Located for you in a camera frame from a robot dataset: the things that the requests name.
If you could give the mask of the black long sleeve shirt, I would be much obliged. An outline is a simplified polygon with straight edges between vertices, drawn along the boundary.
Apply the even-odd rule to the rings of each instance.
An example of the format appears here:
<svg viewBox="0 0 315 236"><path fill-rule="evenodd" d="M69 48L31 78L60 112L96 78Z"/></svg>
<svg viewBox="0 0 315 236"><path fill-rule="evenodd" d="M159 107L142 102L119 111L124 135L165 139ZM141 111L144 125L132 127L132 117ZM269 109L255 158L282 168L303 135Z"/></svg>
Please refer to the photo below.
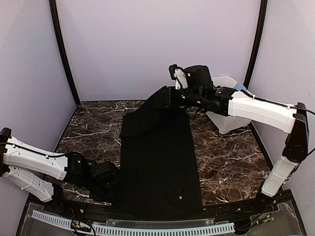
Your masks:
<svg viewBox="0 0 315 236"><path fill-rule="evenodd" d="M202 210L189 117L167 107L169 87L123 117L113 206L143 219L182 220Z"/></svg>

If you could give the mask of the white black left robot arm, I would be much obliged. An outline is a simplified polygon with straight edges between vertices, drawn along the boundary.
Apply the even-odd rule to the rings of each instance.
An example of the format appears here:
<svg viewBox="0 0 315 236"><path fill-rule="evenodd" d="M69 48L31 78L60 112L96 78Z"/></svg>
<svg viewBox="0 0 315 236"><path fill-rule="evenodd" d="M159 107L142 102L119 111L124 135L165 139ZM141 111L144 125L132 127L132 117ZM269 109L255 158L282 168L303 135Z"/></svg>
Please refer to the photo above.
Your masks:
<svg viewBox="0 0 315 236"><path fill-rule="evenodd" d="M34 172L89 191L89 199L112 202L119 169L112 162L94 163L78 152L55 153L27 145L11 135L10 128L0 131L0 176L19 186L40 201L50 202L58 214L69 211L63 189L42 180Z"/></svg>

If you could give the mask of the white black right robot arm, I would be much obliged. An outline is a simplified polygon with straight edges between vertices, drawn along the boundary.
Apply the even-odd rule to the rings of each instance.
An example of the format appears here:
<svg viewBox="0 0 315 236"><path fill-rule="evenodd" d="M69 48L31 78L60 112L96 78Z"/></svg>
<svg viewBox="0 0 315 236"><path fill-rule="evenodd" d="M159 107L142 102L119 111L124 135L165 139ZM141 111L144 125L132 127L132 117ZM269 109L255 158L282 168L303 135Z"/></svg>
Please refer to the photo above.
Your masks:
<svg viewBox="0 0 315 236"><path fill-rule="evenodd" d="M286 135L283 151L261 186L261 195L251 203L255 213L262 213L269 207L270 198L277 194L300 163L310 155L308 110L303 103L279 103L257 97L243 89L228 87L170 87L167 93L168 105L197 107L224 117L249 119Z"/></svg>

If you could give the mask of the white plastic bin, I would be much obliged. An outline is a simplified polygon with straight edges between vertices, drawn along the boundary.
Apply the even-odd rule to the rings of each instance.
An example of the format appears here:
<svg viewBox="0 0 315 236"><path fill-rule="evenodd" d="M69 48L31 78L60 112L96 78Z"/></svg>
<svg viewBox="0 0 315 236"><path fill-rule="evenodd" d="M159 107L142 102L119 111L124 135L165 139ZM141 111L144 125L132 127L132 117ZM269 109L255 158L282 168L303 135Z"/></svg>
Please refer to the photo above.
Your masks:
<svg viewBox="0 0 315 236"><path fill-rule="evenodd" d="M228 76L215 77L212 79L212 81L215 87L220 86L220 87L234 88L235 84L237 83L236 80ZM220 134L226 134L232 130L235 130L241 127L246 127L251 122L250 119L232 117L232 116L225 117L222 115L215 114L213 112L207 112L206 115L218 128Z"/></svg>

